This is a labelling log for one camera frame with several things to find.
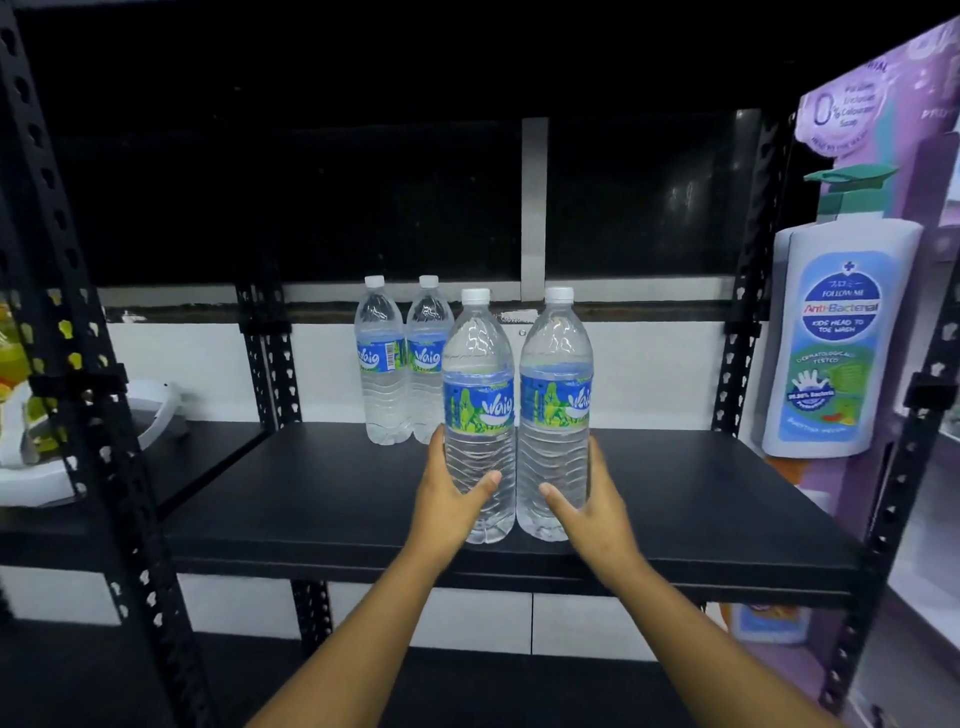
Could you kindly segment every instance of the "window frame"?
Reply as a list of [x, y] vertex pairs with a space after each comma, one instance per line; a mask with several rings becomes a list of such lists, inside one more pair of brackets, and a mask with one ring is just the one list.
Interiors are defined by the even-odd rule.
[[[734, 275], [663, 276], [635, 278], [548, 279], [546, 277], [546, 199], [549, 119], [521, 120], [520, 280], [444, 281], [440, 291], [459, 302], [464, 288], [490, 288], [495, 302], [543, 300], [548, 286], [571, 286], [578, 301], [593, 303], [650, 303], [726, 301], [733, 291]], [[284, 283], [288, 303], [359, 301], [365, 290], [356, 282]], [[415, 281], [387, 282], [387, 293], [400, 303], [417, 295]], [[188, 303], [236, 303], [232, 285], [111, 286], [101, 289], [106, 306], [177, 306]]]

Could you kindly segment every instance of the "shelf post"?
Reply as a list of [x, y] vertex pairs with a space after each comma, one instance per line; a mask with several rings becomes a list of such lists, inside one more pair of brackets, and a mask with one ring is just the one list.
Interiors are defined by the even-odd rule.
[[960, 257], [953, 264], [924, 367], [914, 374], [907, 390], [904, 404], [909, 414], [867, 529], [858, 587], [827, 666], [820, 704], [833, 713], [840, 712], [850, 691], [897, 558], [903, 530], [940, 435], [940, 425], [956, 398], [958, 374]]
[[773, 262], [774, 233], [786, 182], [796, 113], [762, 114], [759, 138], [753, 148], [754, 174], [743, 231], [743, 247], [736, 263], [732, 305], [724, 323], [724, 348], [710, 429], [734, 437], [740, 430], [747, 378], [760, 335], [760, 322], [769, 308], [764, 301]]
[[200, 654], [96, 288], [40, 110], [16, 18], [0, 2], [0, 285], [74, 494], [93, 519], [109, 594], [149, 649], [180, 726], [217, 724]]
[[[273, 198], [267, 134], [259, 118], [259, 105], [247, 98], [241, 81], [221, 109], [222, 125], [216, 136], [225, 178], [224, 213], [232, 220], [236, 257], [235, 288], [240, 332], [247, 347], [247, 362], [260, 424], [276, 433], [303, 422], [293, 354], [293, 327], [287, 316], [283, 281], [273, 251]], [[306, 657], [332, 632], [330, 597], [325, 581], [294, 579], [290, 582], [300, 643]]]

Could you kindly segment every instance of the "bottle label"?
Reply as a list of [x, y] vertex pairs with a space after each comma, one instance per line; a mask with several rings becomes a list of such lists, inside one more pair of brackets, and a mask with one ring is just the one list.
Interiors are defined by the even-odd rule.
[[445, 339], [440, 341], [411, 341], [410, 366], [420, 374], [439, 374], [440, 361], [444, 355]]
[[801, 626], [801, 607], [770, 604], [744, 604], [740, 612], [740, 629], [744, 632], [796, 632]]
[[446, 426], [456, 432], [494, 435], [514, 426], [514, 378], [463, 387], [444, 382]]
[[406, 342], [403, 339], [357, 344], [357, 358], [362, 372], [395, 372], [406, 365]]
[[780, 438], [845, 443], [857, 435], [876, 348], [883, 336], [884, 292], [897, 264], [878, 251], [830, 253], [803, 272], [782, 393]]
[[592, 386], [592, 376], [557, 381], [521, 375], [520, 417], [540, 427], [587, 427]]

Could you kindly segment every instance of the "green pump head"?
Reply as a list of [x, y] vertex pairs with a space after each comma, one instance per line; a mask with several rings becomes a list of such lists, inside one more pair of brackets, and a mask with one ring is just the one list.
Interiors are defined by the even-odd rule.
[[818, 215], [844, 215], [848, 212], [882, 212], [887, 205], [884, 183], [897, 174], [893, 164], [853, 164], [825, 169], [806, 175], [807, 182], [830, 185], [817, 205]]

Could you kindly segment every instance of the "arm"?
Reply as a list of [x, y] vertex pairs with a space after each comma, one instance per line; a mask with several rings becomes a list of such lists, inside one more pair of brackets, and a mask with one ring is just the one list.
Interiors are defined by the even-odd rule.
[[363, 601], [253, 717], [248, 728], [375, 726], [423, 604], [500, 482], [494, 471], [461, 495], [433, 433], [407, 543]]
[[640, 555], [623, 498], [590, 438], [583, 511], [552, 485], [540, 491], [570, 542], [617, 595], [702, 728], [839, 728], [841, 723], [757, 660]]

